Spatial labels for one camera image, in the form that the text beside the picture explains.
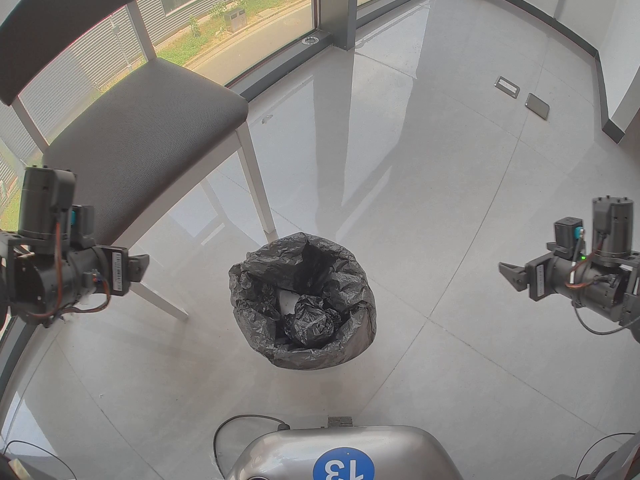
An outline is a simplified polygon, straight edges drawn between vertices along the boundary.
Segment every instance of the white tile floor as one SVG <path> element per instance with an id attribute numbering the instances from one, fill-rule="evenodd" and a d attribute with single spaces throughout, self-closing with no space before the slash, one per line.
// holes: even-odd
<path id="1" fill-rule="evenodd" d="M 227 271 L 265 240 L 234 156 L 137 247 L 189 320 L 134 294 L 73 318 L 3 438 L 50 447 L 80 477 L 196 480 L 218 476 L 211 439 L 229 415 L 352 415 L 432 432 L 466 479 L 574 473 L 597 438 L 637 430 L 640 345 L 583 331 L 562 298 L 533 303 L 497 263 L 544 253 L 559 218 L 589 222 L 592 196 L 640 200 L 640 136 L 613 144 L 598 105 L 593 59 L 500 0 L 416 0 L 370 23 L 354 51 L 328 49 L 254 100 L 250 127 L 280 235 L 336 240 L 368 272 L 372 347 L 295 372 L 245 343 Z M 225 430 L 224 468 L 272 428 Z"/>

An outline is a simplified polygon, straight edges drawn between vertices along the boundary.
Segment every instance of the chair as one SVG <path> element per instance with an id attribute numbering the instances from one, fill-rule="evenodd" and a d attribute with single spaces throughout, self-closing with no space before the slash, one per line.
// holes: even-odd
<path id="1" fill-rule="evenodd" d="M 48 144 L 20 92 L 73 41 L 124 6 L 147 62 Z M 276 238 L 246 123 L 247 101 L 158 59 L 136 0 L 21 0 L 0 25 L 0 100 L 14 108 L 44 165 L 77 174 L 74 202 L 95 206 L 98 243 L 131 247 L 235 151 L 262 228 L 269 241 Z M 132 290 L 176 318 L 188 316 L 143 284 Z"/>

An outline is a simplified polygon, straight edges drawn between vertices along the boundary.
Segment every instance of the blue circular sticker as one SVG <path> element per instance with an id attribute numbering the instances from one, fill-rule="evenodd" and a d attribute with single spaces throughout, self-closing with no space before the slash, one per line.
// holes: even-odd
<path id="1" fill-rule="evenodd" d="M 334 448 L 314 466 L 314 480 L 373 480 L 373 461 L 356 448 Z"/>

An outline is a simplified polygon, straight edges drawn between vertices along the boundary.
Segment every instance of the road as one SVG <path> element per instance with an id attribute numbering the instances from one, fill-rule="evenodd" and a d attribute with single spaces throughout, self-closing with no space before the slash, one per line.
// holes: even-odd
<path id="1" fill-rule="evenodd" d="M 358 0 L 358 4 L 369 0 Z M 311 3 L 288 14 L 268 20 L 245 37 L 229 44 L 195 68 L 196 73 L 226 84 L 246 69 L 311 30 Z"/>

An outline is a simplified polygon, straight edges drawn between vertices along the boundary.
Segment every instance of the black baseboard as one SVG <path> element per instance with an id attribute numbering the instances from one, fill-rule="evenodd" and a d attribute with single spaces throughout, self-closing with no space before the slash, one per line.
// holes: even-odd
<path id="1" fill-rule="evenodd" d="M 600 124 L 602 126 L 602 131 L 606 133 L 611 139 L 617 144 L 622 140 L 622 137 L 625 136 L 625 133 L 618 128 L 618 126 L 613 123 L 611 118 L 609 117 L 609 108 L 607 106 L 607 92 L 605 90 L 604 85 L 604 76 L 602 75 L 602 64 L 600 62 L 600 54 L 598 53 L 598 49 L 592 44 L 588 43 L 585 39 L 578 36 L 573 30 L 562 25 L 558 20 L 556 20 L 553 16 L 549 16 L 546 12 L 540 11 L 537 7 L 526 2 L 524 0 L 505 0 L 510 4 L 519 7 L 525 12 L 528 12 L 533 17 L 538 18 L 543 23 L 549 25 L 549 27 L 554 28 L 560 34 L 565 36 L 567 39 L 576 43 L 580 48 L 582 48 L 589 55 L 594 57 L 596 62 L 596 73 L 598 76 L 598 92 L 600 94 Z"/>

